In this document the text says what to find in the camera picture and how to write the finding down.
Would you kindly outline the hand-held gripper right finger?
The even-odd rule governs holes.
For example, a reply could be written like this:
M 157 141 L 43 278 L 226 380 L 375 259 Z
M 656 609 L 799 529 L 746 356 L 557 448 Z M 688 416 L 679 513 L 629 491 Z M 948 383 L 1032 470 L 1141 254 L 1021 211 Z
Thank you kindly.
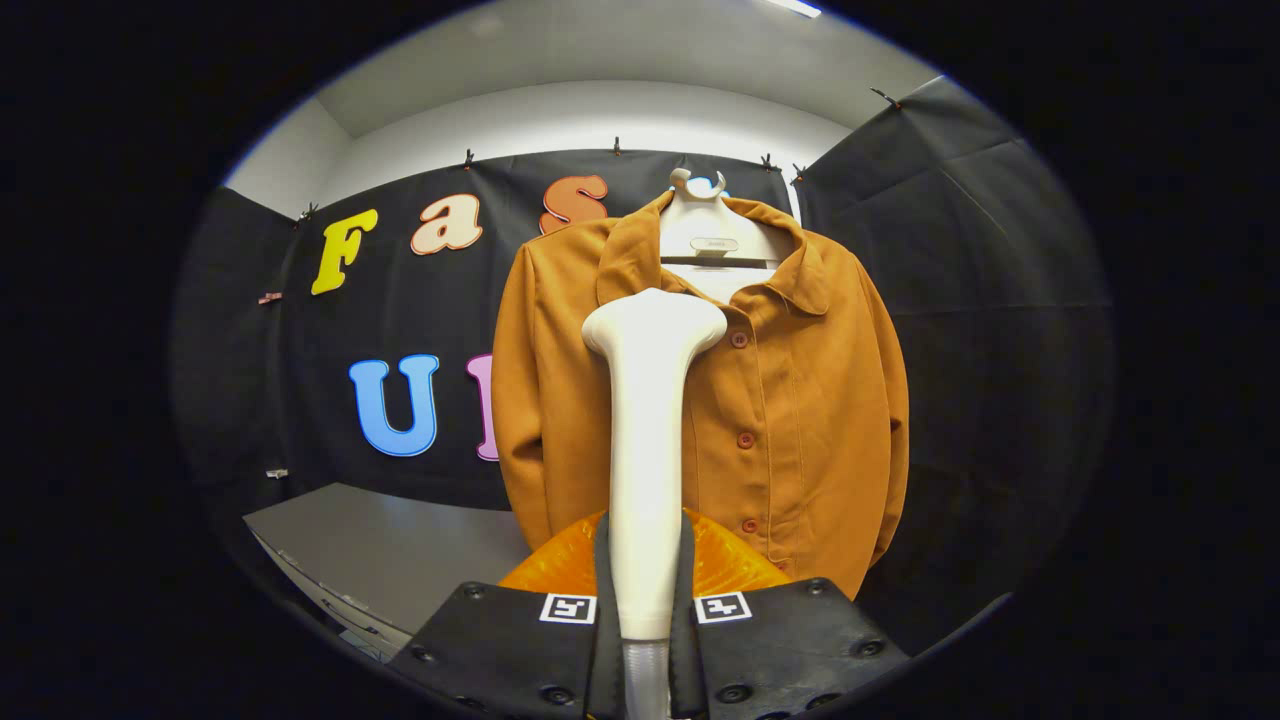
M 833 582 L 772 566 L 686 511 L 669 630 L 677 719 L 787 719 L 855 700 L 909 656 Z

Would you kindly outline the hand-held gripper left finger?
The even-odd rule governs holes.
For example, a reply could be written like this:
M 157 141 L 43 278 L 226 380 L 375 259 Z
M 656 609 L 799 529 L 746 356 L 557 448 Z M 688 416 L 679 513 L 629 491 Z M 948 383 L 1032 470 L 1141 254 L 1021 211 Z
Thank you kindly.
M 599 598 L 536 593 L 481 582 L 458 585 L 388 669 L 404 685 L 485 719 L 623 719 L 617 605 L 611 587 L 608 516 L 580 533 Z

